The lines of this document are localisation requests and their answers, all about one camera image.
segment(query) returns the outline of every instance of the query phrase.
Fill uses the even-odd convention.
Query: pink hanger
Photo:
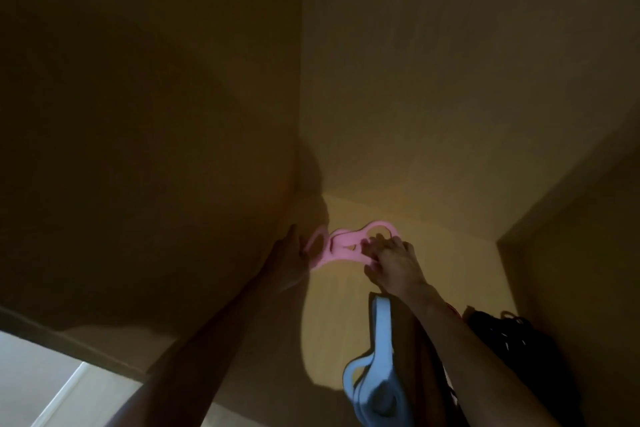
[[[310,269],[320,268],[324,264],[334,260],[351,260],[365,265],[373,264],[375,261],[362,253],[362,241],[369,238],[367,232],[374,227],[385,227],[391,232],[392,237],[399,236],[396,227],[388,221],[372,221],[363,229],[356,230],[355,232],[337,229],[329,234],[329,231],[324,225],[318,227],[305,246],[305,252],[308,252],[318,237],[322,235],[322,252],[311,259],[309,263]]]

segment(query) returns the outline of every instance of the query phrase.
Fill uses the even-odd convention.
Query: hand
[[[400,237],[387,240],[379,234],[362,243],[362,253],[377,261],[364,267],[369,280],[403,302],[406,303],[411,294],[429,287],[413,245],[403,242]]]
[[[309,273],[309,258],[303,251],[298,227],[291,225],[287,236],[273,244],[259,277],[276,292],[295,286]]]

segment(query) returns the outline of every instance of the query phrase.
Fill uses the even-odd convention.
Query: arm
[[[113,416],[107,427],[200,427],[255,312],[308,273],[292,226],[260,273]]]
[[[429,335],[472,427],[556,426],[533,393],[469,327],[452,313],[424,279],[413,246],[382,236],[363,245],[380,262],[365,266],[377,286],[400,298]]]

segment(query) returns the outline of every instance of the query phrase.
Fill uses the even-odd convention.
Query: blue plastic hanger
[[[370,355],[350,362],[342,375],[342,386],[353,404],[356,416],[365,427],[410,427],[411,408],[394,370],[391,344],[391,302],[376,296],[371,304],[374,350]],[[369,369],[353,385],[358,367]]]

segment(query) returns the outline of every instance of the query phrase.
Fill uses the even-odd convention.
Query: left hand
[[[275,292],[295,286],[309,273],[309,258],[303,248],[297,225],[291,225],[287,236],[273,244],[258,277]]]

